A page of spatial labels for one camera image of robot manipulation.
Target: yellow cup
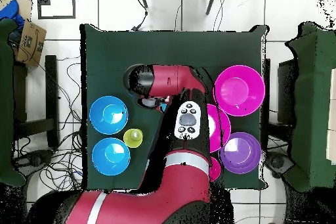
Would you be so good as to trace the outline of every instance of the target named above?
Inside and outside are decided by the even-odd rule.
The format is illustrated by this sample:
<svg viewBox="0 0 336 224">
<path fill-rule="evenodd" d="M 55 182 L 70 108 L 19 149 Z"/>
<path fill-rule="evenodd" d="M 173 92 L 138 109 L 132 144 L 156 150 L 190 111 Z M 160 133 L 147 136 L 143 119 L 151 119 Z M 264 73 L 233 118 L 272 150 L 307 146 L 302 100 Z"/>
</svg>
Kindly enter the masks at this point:
<svg viewBox="0 0 336 224">
<path fill-rule="evenodd" d="M 142 131 L 139 129 L 129 129 L 123 135 L 123 141 L 129 148 L 137 148 L 142 143 Z"/>
</svg>

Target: blue object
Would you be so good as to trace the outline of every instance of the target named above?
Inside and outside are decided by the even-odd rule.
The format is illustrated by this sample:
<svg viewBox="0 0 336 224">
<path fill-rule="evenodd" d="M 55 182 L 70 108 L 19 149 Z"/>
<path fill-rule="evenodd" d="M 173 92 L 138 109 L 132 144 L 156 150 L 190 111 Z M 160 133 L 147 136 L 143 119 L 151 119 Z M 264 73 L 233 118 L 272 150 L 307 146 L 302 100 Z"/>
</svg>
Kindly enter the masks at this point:
<svg viewBox="0 0 336 224">
<path fill-rule="evenodd" d="M 165 112 L 165 109 L 167 108 L 167 103 L 161 103 L 160 105 L 162 112 Z"/>
<path fill-rule="evenodd" d="M 106 176 L 123 173 L 130 160 L 129 149 L 123 141 L 116 138 L 105 138 L 99 141 L 92 151 L 93 165 Z"/>
<path fill-rule="evenodd" d="M 97 131 L 108 135 L 121 131 L 129 119 L 126 105 L 112 96 L 97 99 L 91 105 L 89 117 Z"/>
<path fill-rule="evenodd" d="M 10 3 L 0 10 L 0 19 L 2 18 L 10 18 L 15 21 L 18 25 L 18 29 L 20 30 L 24 27 L 24 19 L 18 13 L 18 2 L 17 0 L 12 0 Z"/>
</svg>

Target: dark green table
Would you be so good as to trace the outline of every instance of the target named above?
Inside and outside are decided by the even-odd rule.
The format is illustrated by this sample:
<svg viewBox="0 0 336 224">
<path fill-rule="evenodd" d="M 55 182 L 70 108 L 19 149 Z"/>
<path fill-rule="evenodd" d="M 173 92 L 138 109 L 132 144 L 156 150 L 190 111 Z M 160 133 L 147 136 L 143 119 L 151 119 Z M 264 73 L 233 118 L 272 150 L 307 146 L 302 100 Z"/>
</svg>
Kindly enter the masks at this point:
<svg viewBox="0 0 336 224">
<path fill-rule="evenodd" d="M 161 115 L 136 105 L 123 86 L 123 73 L 132 64 L 184 64 L 198 68 L 205 84 L 212 91 L 212 84 L 204 67 L 213 78 L 227 67 L 244 64 L 261 73 L 261 39 L 266 26 L 254 27 L 250 32 L 102 32 L 90 25 L 81 27 L 81 51 L 86 54 L 87 114 L 99 97 L 113 95 L 127 106 L 129 121 L 115 135 L 97 132 L 87 120 L 87 189 L 137 189 L 147 163 L 152 140 L 158 130 Z M 212 93 L 208 103 L 214 103 Z M 232 117 L 232 132 L 245 131 L 259 139 L 260 112 L 246 117 Z M 108 177 L 93 166 L 91 153 L 99 140 L 106 137 L 123 139 L 130 128 L 139 128 L 144 134 L 143 143 L 131 148 L 131 163 L 120 175 Z M 216 181 L 226 188 L 263 189 L 258 168 L 244 175 L 224 170 Z"/>
</svg>

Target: purple bowl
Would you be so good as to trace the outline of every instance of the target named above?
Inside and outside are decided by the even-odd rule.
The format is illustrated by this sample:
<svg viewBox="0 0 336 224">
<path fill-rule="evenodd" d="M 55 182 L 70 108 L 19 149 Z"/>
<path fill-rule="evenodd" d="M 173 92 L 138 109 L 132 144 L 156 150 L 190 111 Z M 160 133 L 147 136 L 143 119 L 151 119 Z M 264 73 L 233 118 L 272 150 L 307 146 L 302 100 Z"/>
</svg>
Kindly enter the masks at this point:
<svg viewBox="0 0 336 224">
<path fill-rule="evenodd" d="M 235 174 L 245 174 L 254 170 L 261 159 L 261 147 L 254 136 L 236 132 L 219 150 L 224 167 Z"/>
</svg>

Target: bowl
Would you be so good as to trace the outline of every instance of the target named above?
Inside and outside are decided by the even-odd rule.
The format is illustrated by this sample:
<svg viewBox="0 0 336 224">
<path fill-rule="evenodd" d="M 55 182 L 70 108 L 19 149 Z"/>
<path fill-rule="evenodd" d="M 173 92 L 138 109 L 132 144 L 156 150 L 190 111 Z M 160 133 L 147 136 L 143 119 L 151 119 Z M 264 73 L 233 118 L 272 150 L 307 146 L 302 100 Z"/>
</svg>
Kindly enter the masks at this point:
<svg viewBox="0 0 336 224">
<path fill-rule="evenodd" d="M 213 165 L 209 167 L 209 178 L 210 182 L 214 182 L 218 179 L 219 175 L 221 174 L 221 165 L 213 157 L 211 157 L 211 161 Z"/>
<path fill-rule="evenodd" d="M 98 132 L 111 135 L 125 127 L 129 115 L 123 101 L 117 97 L 105 96 L 93 102 L 89 118 Z"/>
<path fill-rule="evenodd" d="M 224 145 L 231 133 L 231 124 L 223 110 L 215 105 L 207 104 L 207 119 L 209 122 L 210 152 L 215 152 Z"/>
<path fill-rule="evenodd" d="M 92 161 L 101 174 L 116 176 L 126 170 L 131 161 L 131 155 L 123 141 L 110 137 L 100 140 L 94 146 Z"/>
<path fill-rule="evenodd" d="M 265 85 L 261 75 L 249 66 L 236 65 L 225 69 L 216 79 L 215 102 L 232 116 L 250 115 L 263 103 Z"/>
<path fill-rule="evenodd" d="M 245 132 L 230 135 L 228 142 L 219 150 L 224 167 L 235 174 L 254 170 L 261 159 L 261 147 L 254 136 Z"/>
</svg>

